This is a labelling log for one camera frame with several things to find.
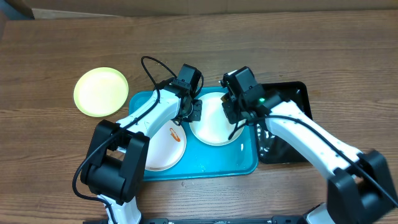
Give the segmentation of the white plate with sauce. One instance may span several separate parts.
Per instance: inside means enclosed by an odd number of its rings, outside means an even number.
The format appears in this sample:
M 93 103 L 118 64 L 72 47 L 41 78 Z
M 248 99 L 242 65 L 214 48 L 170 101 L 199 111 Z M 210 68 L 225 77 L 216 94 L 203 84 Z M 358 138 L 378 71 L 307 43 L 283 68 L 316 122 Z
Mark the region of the white plate with sauce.
M 222 107 L 222 92 L 206 93 L 199 97 L 202 102 L 201 118 L 189 124 L 194 136 L 201 142 L 211 146 L 224 146 L 237 139 L 243 128 L 235 132 L 231 139 L 235 125 L 230 124 Z

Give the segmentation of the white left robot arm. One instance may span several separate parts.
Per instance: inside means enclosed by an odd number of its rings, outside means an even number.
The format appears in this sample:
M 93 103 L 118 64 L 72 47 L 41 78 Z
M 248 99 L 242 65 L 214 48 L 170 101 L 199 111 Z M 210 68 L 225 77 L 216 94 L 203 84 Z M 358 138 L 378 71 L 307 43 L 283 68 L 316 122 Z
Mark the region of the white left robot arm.
M 85 160 L 77 168 L 76 196 L 101 202 L 105 223 L 140 223 L 135 196 L 144 177 L 149 141 L 168 121 L 198 121 L 202 81 L 170 78 L 155 86 L 151 98 L 133 114 L 95 127 Z

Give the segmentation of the pink rimmed white plate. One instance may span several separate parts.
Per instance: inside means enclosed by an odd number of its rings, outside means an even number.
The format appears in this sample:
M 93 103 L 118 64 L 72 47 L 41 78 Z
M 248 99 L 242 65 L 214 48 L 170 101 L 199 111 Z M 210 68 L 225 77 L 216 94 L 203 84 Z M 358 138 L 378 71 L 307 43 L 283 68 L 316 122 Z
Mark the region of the pink rimmed white plate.
M 168 121 L 150 139 L 145 170 L 163 171 L 173 167 L 184 155 L 186 146 L 182 126 Z

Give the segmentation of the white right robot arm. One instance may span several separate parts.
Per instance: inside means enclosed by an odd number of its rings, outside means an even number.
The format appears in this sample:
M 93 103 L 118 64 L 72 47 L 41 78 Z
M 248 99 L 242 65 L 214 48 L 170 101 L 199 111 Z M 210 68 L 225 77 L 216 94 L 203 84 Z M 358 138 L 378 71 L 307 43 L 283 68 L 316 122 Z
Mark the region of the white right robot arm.
M 260 124 L 327 181 L 327 201 L 305 214 L 305 223 L 373 223 L 397 208 L 391 173 L 379 152 L 365 154 L 340 141 L 276 91 L 231 90 L 221 100 L 231 124 Z

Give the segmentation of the yellow-green rimmed plate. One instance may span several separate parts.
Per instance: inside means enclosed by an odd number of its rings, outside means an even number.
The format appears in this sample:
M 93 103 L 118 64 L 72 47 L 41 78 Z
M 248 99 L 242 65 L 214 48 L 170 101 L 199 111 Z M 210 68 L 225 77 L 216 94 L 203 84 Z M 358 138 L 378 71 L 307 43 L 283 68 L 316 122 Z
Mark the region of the yellow-green rimmed plate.
M 86 72 L 77 81 L 73 99 L 85 115 L 105 117 L 119 110 L 129 94 L 126 77 L 114 68 L 98 67 Z

